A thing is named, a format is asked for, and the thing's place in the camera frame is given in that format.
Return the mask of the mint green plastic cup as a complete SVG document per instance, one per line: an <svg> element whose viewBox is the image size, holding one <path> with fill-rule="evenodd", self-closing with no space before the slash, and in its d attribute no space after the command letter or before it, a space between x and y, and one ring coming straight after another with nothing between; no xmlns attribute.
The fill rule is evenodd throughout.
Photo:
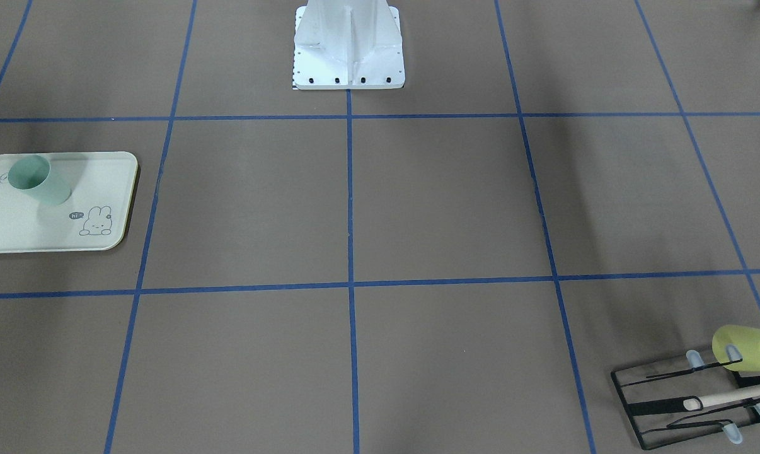
<svg viewBox="0 0 760 454"><path fill-rule="evenodd" d="M45 205L63 204L72 194L71 186L55 172L49 159L37 154L14 163L6 181L18 192Z"/></svg>

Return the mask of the cream rabbit print tray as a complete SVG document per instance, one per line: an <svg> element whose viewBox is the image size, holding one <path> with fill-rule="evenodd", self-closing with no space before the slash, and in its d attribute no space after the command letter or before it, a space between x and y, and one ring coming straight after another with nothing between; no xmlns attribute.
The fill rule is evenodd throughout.
<svg viewBox="0 0 760 454"><path fill-rule="evenodd" d="M0 154L0 253L104 251L122 241L139 172L132 153L43 153L48 178L69 193L55 205L11 185L23 158Z"/></svg>

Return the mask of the yellow plastic cup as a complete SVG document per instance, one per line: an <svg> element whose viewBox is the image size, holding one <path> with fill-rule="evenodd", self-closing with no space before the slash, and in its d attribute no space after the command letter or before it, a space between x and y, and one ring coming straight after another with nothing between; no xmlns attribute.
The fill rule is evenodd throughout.
<svg viewBox="0 0 760 454"><path fill-rule="evenodd" d="M729 345L739 351L742 357L739 362L734 362L728 355ZM730 371L760 373L760 329L723 325L712 337L711 350L717 361Z"/></svg>

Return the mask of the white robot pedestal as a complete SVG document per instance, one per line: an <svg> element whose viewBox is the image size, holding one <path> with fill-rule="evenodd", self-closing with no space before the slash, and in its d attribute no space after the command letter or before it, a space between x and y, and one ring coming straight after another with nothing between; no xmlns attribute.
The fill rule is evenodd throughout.
<svg viewBox="0 0 760 454"><path fill-rule="evenodd" d="M308 1L294 20L293 89L404 87L398 8L386 1Z"/></svg>

